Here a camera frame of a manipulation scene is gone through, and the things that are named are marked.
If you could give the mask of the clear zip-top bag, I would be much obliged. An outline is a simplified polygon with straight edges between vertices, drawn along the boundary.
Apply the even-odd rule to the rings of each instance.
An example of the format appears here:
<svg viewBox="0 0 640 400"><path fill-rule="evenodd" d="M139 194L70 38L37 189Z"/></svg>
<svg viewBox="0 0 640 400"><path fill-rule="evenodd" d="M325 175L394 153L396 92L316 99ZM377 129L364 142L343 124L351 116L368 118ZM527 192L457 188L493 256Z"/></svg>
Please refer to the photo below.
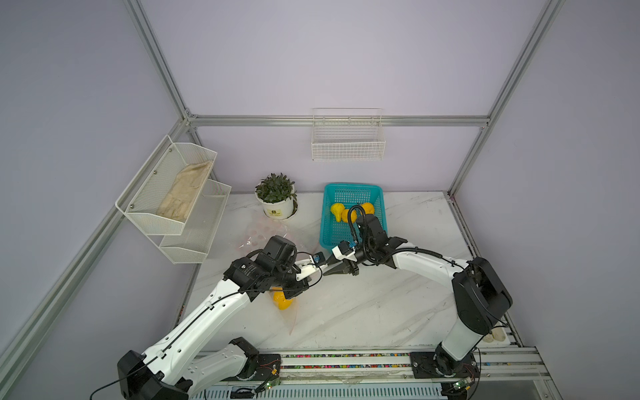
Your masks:
<svg viewBox="0 0 640 400"><path fill-rule="evenodd" d="M243 235L238 240L237 250L242 253L264 248L268 240L273 236L280 236L298 244L299 240L286 224L270 218L258 218L247 226Z"/></svg>
<svg viewBox="0 0 640 400"><path fill-rule="evenodd" d="M292 336L298 319L298 300L286 298L280 287L271 288L269 294L273 305L278 310L278 315L283 320L286 332Z"/></svg>

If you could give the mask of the orange yellow pear bag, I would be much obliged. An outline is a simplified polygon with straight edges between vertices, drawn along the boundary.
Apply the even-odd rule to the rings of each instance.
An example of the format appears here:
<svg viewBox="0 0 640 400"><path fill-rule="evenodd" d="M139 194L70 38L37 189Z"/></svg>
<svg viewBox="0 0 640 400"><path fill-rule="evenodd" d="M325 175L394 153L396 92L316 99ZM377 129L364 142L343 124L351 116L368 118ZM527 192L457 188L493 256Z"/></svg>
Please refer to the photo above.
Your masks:
<svg viewBox="0 0 640 400"><path fill-rule="evenodd" d="M375 207L371 203L361 203L366 214L375 214Z"/></svg>

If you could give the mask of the bright yellow pear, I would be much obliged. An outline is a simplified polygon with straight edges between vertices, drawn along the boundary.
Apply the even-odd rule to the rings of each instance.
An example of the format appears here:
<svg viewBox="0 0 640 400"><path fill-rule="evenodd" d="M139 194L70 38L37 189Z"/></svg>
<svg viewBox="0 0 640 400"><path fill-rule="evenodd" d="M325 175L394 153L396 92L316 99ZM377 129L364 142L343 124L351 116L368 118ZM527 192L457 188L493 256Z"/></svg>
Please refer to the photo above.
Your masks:
<svg viewBox="0 0 640 400"><path fill-rule="evenodd" d="M334 216L337 223L341 223L341 221L343 221L344 211L345 206L342 203L334 203L330 207L330 213Z"/></svg>

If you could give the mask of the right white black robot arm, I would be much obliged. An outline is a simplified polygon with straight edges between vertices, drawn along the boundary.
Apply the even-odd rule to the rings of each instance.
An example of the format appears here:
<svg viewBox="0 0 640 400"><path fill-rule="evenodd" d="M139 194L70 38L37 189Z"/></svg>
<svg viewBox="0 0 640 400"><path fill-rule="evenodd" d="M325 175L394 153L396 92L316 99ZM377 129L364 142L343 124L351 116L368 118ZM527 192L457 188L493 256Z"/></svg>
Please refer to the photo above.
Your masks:
<svg viewBox="0 0 640 400"><path fill-rule="evenodd" d="M354 241L342 241L332 249L324 270L327 275L355 276L369 263L415 273L453 293L457 319L433 356L441 374L450 375L465 363L513 305L511 295L485 258L476 257L463 266L460 260L416 247L404 238L390 237L378 218L365 213L360 205L347 210L344 220Z"/></svg>

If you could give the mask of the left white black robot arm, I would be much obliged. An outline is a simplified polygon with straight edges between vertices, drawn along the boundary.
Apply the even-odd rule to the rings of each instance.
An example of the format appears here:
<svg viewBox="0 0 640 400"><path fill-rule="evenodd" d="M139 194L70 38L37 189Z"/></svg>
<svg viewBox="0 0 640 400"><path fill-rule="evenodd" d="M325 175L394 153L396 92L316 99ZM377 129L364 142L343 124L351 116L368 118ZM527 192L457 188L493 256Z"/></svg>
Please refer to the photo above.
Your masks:
<svg viewBox="0 0 640 400"><path fill-rule="evenodd" d="M203 347L230 318L261 293L294 298L310 287L320 271L322 253L299 258L296 245L273 236L265 248L233 261L223 279L176 328L142 353L128 351L118 361L121 395L126 399L188 399L225 379L254 379L259 351L235 338L215 354L197 359Z"/></svg>

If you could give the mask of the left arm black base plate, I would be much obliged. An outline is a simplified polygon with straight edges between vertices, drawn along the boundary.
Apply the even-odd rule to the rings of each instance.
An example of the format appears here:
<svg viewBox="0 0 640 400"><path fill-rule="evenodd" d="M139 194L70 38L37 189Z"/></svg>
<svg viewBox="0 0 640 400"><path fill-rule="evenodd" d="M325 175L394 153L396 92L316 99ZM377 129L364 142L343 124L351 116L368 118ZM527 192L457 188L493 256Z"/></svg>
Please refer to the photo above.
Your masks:
<svg viewBox="0 0 640 400"><path fill-rule="evenodd" d="M236 381L264 381L274 373L280 374L282 357L276 353L261 353L256 358L250 358L245 368L235 376Z"/></svg>

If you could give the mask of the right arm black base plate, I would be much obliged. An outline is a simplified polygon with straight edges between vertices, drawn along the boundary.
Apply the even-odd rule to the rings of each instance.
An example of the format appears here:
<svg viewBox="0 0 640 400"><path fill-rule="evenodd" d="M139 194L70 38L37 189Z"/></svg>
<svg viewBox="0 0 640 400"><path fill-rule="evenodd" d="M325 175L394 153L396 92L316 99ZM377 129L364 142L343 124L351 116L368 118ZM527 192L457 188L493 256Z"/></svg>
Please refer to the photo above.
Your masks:
<svg viewBox="0 0 640 400"><path fill-rule="evenodd" d="M411 352L410 366L416 379L471 378L479 375L478 362L473 353L462 360L451 358L445 351Z"/></svg>

